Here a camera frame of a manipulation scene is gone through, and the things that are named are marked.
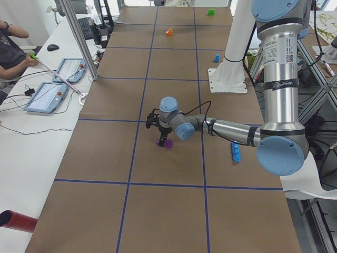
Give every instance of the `brown work surface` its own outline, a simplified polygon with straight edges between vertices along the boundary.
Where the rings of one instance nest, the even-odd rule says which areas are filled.
[[[100,79],[94,82],[80,119],[138,120],[144,84],[144,80],[120,79]]]
[[[210,100],[209,116],[263,123],[249,85],[210,92],[232,17],[207,10],[122,10],[26,253],[300,252],[280,179],[255,148],[233,164],[226,140],[170,133],[173,148],[160,148],[158,128],[145,127],[165,96],[185,112]]]
[[[126,186],[54,182],[26,252],[113,252]]]
[[[127,182],[137,123],[78,121],[57,179]]]
[[[282,192],[209,189],[207,196],[211,252],[301,252]]]

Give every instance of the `keyboard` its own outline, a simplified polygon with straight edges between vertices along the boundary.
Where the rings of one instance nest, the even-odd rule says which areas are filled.
[[[83,18],[78,19],[78,23],[80,24],[85,40],[90,40],[93,38],[93,35],[91,34],[91,31],[89,28],[88,20],[89,20],[89,17],[83,17]]]

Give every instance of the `computer mouse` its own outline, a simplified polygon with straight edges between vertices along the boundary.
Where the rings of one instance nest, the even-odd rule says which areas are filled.
[[[48,47],[47,47],[47,50],[49,52],[51,51],[54,51],[54,50],[58,50],[60,47],[58,45],[55,45],[55,44],[50,44]]]

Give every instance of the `label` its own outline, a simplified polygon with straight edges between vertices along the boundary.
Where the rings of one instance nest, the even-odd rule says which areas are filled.
[[[280,90],[284,88],[298,88],[300,86],[298,79],[288,79],[264,83],[264,90]]]
[[[297,41],[295,37],[278,38],[263,46],[263,64],[286,64],[297,61]]]

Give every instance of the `person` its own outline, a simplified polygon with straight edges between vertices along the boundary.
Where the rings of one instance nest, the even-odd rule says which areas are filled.
[[[32,59],[9,36],[28,38],[29,33],[5,21],[0,21],[0,78],[10,80],[23,74],[30,66],[36,66]]]

